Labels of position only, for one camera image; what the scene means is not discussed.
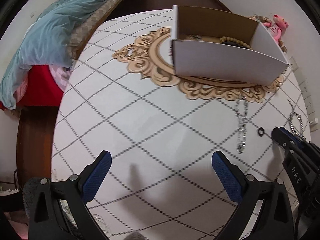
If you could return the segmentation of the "white power strip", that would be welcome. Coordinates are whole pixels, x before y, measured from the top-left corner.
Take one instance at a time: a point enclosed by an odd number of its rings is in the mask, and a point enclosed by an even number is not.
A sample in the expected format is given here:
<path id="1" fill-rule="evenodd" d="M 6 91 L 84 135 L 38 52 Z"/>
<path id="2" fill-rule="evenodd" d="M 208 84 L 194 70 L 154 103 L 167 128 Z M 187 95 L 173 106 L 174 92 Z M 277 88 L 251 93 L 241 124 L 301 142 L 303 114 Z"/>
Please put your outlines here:
<path id="1" fill-rule="evenodd" d="M 294 57 L 291 56 L 289 58 L 289 62 L 303 96 L 306 112 L 308 114 L 310 132 L 315 132 L 318 129 L 319 118 L 317 118 L 316 116 L 316 112 L 313 107 L 313 101 L 311 98 L 311 93 L 309 92 L 306 79 L 301 69 L 299 68 L 298 64 L 296 63 Z"/>

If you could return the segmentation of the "pink panther plush toy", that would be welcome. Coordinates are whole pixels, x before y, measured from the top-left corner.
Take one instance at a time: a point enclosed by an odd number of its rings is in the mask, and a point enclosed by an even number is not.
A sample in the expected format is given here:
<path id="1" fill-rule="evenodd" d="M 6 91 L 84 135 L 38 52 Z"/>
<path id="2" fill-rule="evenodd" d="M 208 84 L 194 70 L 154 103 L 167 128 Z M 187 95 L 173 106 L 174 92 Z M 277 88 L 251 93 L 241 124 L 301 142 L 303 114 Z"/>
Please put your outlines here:
<path id="1" fill-rule="evenodd" d="M 273 15 L 273 20 L 265 17 L 263 25 L 268 29 L 268 32 L 276 42 L 280 41 L 281 36 L 289 27 L 289 23 L 283 17 L 280 17 L 277 14 Z"/>

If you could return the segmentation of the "black watch band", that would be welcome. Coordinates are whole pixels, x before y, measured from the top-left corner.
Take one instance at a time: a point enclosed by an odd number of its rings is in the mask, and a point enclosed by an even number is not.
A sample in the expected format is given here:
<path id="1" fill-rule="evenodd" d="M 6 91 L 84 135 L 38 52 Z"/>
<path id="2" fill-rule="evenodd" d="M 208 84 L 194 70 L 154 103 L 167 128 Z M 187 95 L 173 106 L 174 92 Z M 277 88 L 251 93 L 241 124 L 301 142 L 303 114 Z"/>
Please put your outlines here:
<path id="1" fill-rule="evenodd" d="M 233 41 L 222 41 L 221 43 L 225 44 L 225 45 L 229 45 L 229 46 L 240 47 L 240 44 L 238 44 L 237 42 L 233 42 Z"/>

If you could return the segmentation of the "red bed sheet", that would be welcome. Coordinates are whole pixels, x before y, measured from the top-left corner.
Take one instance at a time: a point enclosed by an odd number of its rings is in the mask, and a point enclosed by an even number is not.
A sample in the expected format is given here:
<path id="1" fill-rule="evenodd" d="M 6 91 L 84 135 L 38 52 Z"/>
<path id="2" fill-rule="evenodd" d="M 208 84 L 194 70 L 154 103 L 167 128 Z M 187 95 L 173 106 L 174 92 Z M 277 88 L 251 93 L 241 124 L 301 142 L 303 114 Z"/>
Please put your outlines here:
<path id="1" fill-rule="evenodd" d="M 59 107 L 63 90 L 58 86 L 48 65 L 35 65 L 20 85 L 17 107 Z"/>

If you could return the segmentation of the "brown checkered cushion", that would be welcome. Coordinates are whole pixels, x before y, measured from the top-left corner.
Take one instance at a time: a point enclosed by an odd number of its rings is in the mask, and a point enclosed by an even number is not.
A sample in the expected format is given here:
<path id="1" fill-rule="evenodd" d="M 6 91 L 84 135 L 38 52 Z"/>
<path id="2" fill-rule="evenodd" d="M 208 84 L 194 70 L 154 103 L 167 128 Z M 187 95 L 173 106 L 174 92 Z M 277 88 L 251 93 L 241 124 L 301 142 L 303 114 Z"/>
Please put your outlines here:
<path id="1" fill-rule="evenodd" d="M 277 14 L 273 15 L 273 20 L 269 19 L 268 17 L 263 17 L 259 15 L 248 16 L 248 18 L 258 21 L 262 23 L 280 46 L 281 50 L 284 53 L 287 53 L 287 48 L 284 45 L 284 42 L 281 40 L 281 37 L 285 34 L 285 31 L 289 27 L 288 22 Z"/>

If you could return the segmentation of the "white cardboard box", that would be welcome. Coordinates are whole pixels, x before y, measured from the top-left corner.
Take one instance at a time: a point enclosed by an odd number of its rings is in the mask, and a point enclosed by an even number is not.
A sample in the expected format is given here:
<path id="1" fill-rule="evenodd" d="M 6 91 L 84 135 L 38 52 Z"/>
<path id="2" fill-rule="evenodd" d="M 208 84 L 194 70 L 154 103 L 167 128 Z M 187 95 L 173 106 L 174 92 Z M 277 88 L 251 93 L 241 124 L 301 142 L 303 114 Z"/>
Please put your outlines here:
<path id="1" fill-rule="evenodd" d="M 269 86 L 289 65 L 258 21 L 203 7 L 174 5 L 172 12 L 172 62 L 178 76 Z M 237 42 L 240 47 L 222 41 Z"/>

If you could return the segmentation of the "white patterned tablecloth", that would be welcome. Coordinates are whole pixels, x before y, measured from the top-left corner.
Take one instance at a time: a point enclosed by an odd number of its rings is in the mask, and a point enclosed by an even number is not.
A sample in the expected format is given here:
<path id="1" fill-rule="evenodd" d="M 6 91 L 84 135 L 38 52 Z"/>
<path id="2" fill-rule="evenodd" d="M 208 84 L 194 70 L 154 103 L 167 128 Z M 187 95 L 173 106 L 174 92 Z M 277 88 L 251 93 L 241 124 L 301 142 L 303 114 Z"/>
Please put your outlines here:
<path id="1" fill-rule="evenodd" d="M 291 68 L 268 88 L 220 90 L 182 80 L 160 86 L 154 51 L 171 62 L 172 11 L 109 20 L 74 67 L 57 114 L 52 180 L 79 174 L 103 150 L 111 169 L 88 208 L 110 239 L 213 239 L 234 211 L 212 165 L 221 150 L 244 173 L 283 180 L 275 127 L 310 139 L 303 96 Z"/>

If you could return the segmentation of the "teal duvet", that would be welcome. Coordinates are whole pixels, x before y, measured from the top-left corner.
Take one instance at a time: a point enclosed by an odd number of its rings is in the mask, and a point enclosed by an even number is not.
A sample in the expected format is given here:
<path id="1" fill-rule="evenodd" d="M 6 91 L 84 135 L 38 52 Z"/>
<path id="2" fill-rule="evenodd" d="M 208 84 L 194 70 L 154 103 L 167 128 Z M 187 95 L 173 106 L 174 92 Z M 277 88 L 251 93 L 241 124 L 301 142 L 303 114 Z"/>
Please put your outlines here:
<path id="1" fill-rule="evenodd" d="M 38 17 L 27 31 L 1 80 L 1 103 L 15 109 L 14 93 L 34 65 L 53 64 L 71 67 L 67 52 L 72 31 L 98 10 L 107 0 L 58 0 Z"/>

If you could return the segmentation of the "patterned mattress bed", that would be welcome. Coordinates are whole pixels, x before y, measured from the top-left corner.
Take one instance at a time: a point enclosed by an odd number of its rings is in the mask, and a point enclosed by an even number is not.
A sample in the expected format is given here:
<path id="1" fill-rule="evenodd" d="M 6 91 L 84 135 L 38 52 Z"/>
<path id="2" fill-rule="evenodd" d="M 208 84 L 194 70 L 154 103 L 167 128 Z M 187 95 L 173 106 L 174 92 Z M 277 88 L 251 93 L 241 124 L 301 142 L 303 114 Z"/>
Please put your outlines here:
<path id="1" fill-rule="evenodd" d="M 93 33 L 119 5 L 122 0 L 107 0 L 84 23 L 75 27 L 71 34 L 71 40 L 67 46 L 68 55 L 77 60 L 84 50 Z"/>

